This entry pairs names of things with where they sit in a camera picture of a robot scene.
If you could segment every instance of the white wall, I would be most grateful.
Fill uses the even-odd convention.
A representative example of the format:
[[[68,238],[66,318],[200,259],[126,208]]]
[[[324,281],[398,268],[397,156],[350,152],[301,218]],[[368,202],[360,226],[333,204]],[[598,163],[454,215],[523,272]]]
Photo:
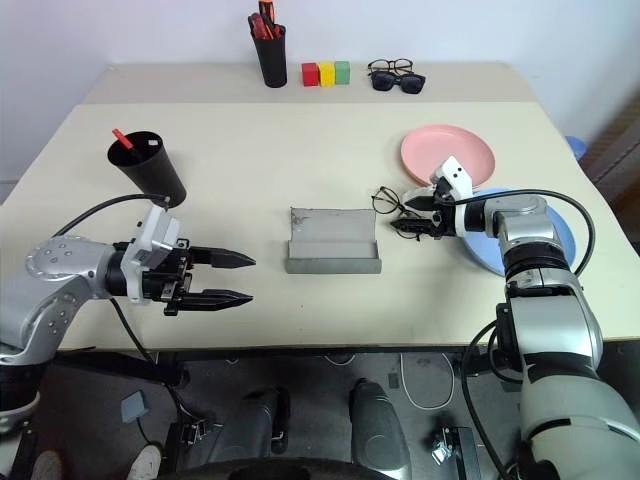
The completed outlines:
[[[254,61],[255,0],[0,0],[0,181],[18,178],[109,63]],[[640,86],[638,0],[276,0],[291,61],[514,65],[590,140]]]

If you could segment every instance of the table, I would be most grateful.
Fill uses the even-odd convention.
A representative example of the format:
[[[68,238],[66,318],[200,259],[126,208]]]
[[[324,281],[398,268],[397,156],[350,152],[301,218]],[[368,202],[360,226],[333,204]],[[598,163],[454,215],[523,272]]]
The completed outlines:
[[[422,125],[448,123],[477,133],[492,148],[496,170],[486,187],[547,188],[587,207],[597,240],[581,277],[586,297],[607,339],[640,335],[640,259],[563,136],[509,67],[479,64],[473,75],[474,65],[421,66],[417,71],[434,80],[418,97],[399,89],[374,95],[356,68],[351,86],[303,89],[292,71],[291,85],[280,90],[257,83],[259,73],[249,66],[150,66],[146,74],[145,68],[107,72],[6,200],[0,211],[2,281],[21,268],[31,246],[70,218],[136,191],[106,160],[111,129],[152,130],[163,137],[188,191],[186,201],[172,210],[182,222],[181,235],[193,245],[243,252],[257,265],[194,271],[192,290],[229,288],[254,295],[240,308],[182,312],[176,318],[164,317],[159,304],[134,307],[122,301],[147,348],[468,343],[494,319],[495,305],[504,299],[504,279],[477,265],[459,239],[404,240],[389,227],[389,218],[378,216],[381,275],[284,271],[290,207],[369,208],[380,185],[414,188],[400,165],[402,138]],[[194,72],[201,75],[197,81]],[[240,92],[243,72],[253,75],[246,96]],[[236,78],[242,81],[235,84]],[[208,98],[203,85],[209,87]],[[97,103],[100,98],[104,103]],[[577,264],[585,227],[570,207],[550,203],[574,231]],[[147,208],[146,202],[112,207],[76,232],[96,241],[128,240]],[[107,302],[91,301],[81,309],[62,348],[90,345],[131,348]]]

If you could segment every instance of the yellow block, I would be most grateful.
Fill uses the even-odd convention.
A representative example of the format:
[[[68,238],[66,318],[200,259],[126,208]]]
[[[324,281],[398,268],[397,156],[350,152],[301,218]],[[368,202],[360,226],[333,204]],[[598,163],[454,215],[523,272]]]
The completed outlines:
[[[336,67],[333,62],[319,63],[318,70],[320,70],[320,86],[331,87],[336,84]]]

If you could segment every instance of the eyeglasses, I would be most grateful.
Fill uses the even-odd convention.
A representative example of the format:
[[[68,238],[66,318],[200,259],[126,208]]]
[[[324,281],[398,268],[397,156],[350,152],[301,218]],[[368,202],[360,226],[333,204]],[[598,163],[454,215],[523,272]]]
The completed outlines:
[[[373,210],[380,215],[389,215],[390,213],[398,211],[400,212],[398,218],[422,218],[417,213],[407,209],[402,202],[400,202],[398,194],[387,187],[380,187],[376,194],[371,196],[371,204]],[[401,232],[397,229],[396,233],[402,238],[420,241],[420,235],[418,234]]]
[[[391,90],[394,85],[400,85],[404,93],[415,95],[422,91],[426,81],[422,75],[413,73],[413,62],[406,58],[397,60],[381,58],[371,62],[367,68],[370,70],[371,86],[374,90],[381,92]]]

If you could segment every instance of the pink plate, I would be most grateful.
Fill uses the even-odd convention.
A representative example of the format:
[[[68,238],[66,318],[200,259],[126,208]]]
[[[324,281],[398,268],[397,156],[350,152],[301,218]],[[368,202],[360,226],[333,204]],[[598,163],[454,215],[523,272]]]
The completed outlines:
[[[428,185],[442,162],[451,155],[467,170],[473,186],[486,182],[496,166],[489,146],[464,128],[428,125],[404,137],[400,149],[402,163],[418,183]]]

